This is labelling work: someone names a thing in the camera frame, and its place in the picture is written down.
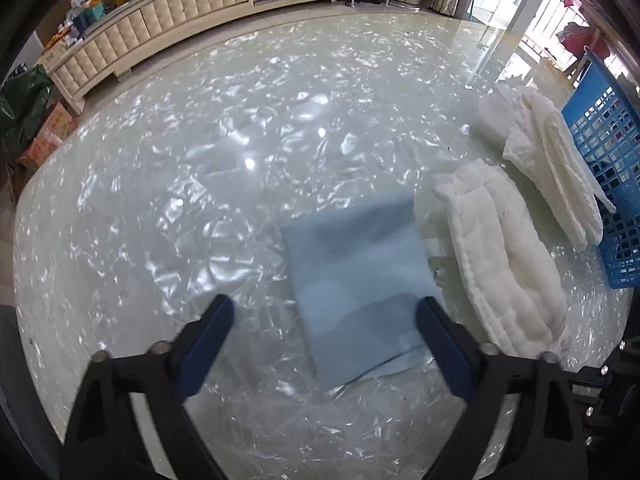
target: folded cloth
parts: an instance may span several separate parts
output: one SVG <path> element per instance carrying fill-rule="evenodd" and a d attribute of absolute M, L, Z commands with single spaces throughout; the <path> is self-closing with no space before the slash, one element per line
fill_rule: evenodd
<path fill-rule="evenodd" d="M 412 193 L 294 219 L 282 235 L 321 387 L 422 361 L 416 305 L 426 296 L 444 301 L 420 243 Z"/>
<path fill-rule="evenodd" d="M 570 337 L 556 264 L 501 168 L 476 160 L 434 178 L 466 293 L 491 342 L 508 355 L 564 356 Z"/>
<path fill-rule="evenodd" d="M 602 217 L 594 195 L 610 212 L 615 206 L 575 147 L 562 114 L 532 88 L 497 91 L 480 98 L 482 133 L 496 142 L 536 185 L 575 250 L 602 241 Z"/>

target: laundry basket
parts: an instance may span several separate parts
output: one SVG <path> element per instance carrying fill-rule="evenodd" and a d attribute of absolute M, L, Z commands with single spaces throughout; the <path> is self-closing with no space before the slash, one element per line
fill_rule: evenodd
<path fill-rule="evenodd" d="M 574 142 L 617 212 L 598 202 L 604 224 L 600 254 L 609 286 L 640 285 L 640 122 L 602 60 L 591 61 L 562 110 Z"/>

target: folded blue cloth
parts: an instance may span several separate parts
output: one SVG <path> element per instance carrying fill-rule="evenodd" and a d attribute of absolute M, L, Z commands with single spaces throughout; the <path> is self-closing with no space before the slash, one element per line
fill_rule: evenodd
<path fill-rule="evenodd" d="M 424 358 L 416 305 L 425 296 L 444 302 L 415 226 L 413 194 L 297 218 L 282 235 L 322 388 Z"/>

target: transparent plastic sheet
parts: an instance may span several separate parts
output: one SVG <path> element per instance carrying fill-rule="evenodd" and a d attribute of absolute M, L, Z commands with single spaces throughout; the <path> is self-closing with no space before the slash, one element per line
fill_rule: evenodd
<path fill-rule="evenodd" d="M 445 242 L 431 176 L 478 156 L 502 163 L 471 125 L 478 96 L 509 77 L 516 44 L 436 16 L 309 20 L 176 62 L 87 119 L 31 180 L 15 231 L 23 345 L 60 437 L 89 355 L 144 352 L 225 293 L 236 326 L 187 409 L 230 478 L 421 478 L 464 403 L 429 357 L 320 391 L 279 226 L 409 187 L 421 235 Z M 529 76 L 562 105 L 551 71 Z M 608 289 L 596 252 L 575 254 L 533 185 L 504 167 L 562 276 L 566 365 L 599 365 L 630 292 Z M 452 318 L 486 338 L 455 261 L 430 263 Z M 495 468 L 514 406 L 504 403 L 478 476 Z"/>

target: white cloth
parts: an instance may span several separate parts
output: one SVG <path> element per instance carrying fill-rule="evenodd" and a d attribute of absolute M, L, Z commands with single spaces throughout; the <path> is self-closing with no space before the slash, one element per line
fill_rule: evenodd
<path fill-rule="evenodd" d="M 502 156 L 514 163 L 536 185 L 575 250 L 602 241 L 602 217 L 596 197 L 610 212 L 607 199 L 575 147 L 562 114 L 532 88 L 511 89 L 498 85 L 493 94 L 480 98 L 481 132 L 504 149 Z"/>
<path fill-rule="evenodd" d="M 434 178 L 466 293 L 491 342 L 508 355 L 563 356 L 570 337 L 560 275 L 507 174 L 478 159 Z"/>

